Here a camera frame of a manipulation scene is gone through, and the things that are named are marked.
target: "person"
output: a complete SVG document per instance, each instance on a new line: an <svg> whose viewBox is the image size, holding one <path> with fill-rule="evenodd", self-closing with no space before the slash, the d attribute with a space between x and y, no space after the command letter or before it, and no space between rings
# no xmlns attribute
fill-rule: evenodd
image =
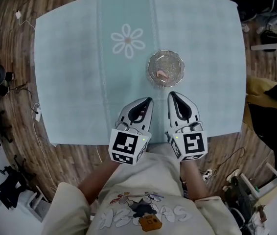
<svg viewBox="0 0 277 235"><path fill-rule="evenodd" d="M243 122L274 151L277 170L277 82L247 76Z"/></svg>
<svg viewBox="0 0 277 235"><path fill-rule="evenodd" d="M169 144L151 148L135 166L105 160L78 187L59 184L42 234L240 235L221 198L209 195L196 162L181 164L189 199ZM100 206L90 223L97 196Z"/></svg>

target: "white cube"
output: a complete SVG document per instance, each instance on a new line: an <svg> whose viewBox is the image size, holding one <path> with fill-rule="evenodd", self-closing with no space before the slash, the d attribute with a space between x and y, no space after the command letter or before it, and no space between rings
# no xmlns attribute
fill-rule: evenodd
<svg viewBox="0 0 277 235"><path fill-rule="evenodd" d="M150 137L112 129L108 152L111 160L135 165L147 148Z"/></svg>
<svg viewBox="0 0 277 235"><path fill-rule="evenodd" d="M180 162L200 159L208 152L206 131L173 133L168 142Z"/></svg>

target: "round glass dish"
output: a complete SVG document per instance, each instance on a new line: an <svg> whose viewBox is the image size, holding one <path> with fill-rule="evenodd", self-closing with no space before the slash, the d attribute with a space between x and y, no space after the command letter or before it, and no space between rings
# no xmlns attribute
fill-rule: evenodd
<svg viewBox="0 0 277 235"><path fill-rule="evenodd" d="M175 86L183 78L184 62L177 53L160 50L149 59L147 75L158 86Z"/></svg>

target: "cartoon print on shirt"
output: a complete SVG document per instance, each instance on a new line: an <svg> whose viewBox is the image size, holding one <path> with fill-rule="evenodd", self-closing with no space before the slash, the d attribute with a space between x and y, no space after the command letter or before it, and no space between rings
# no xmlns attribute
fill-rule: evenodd
<svg viewBox="0 0 277 235"><path fill-rule="evenodd" d="M133 225L141 226L143 231L147 232L160 229L163 218L169 222L175 222L176 220L184 222L191 218L190 213L182 206L176 206L174 209L167 206L158 208L155 203L160 202L162 198L164 197L158 193L148 191L137 195L131 195L129 192L119 194L117 198L110 202L110 205L118 202L120 205L127 204L129 208L117 211L113 211L113 209L106 210L101 216L98 229L109 228L112 222L115 222L116 227L122 227L132 221Z"/></svg>

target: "flower center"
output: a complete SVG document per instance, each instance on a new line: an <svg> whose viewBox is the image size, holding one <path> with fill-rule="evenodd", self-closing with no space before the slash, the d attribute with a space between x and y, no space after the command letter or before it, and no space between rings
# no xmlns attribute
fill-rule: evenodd
<svg viewBox="0 0 277 235"><path fill-rule="evenodd" d="M126 38L125 40L124 40L124 42L126 43L126 44L130 44L131 43L131 38Z"/></svg>

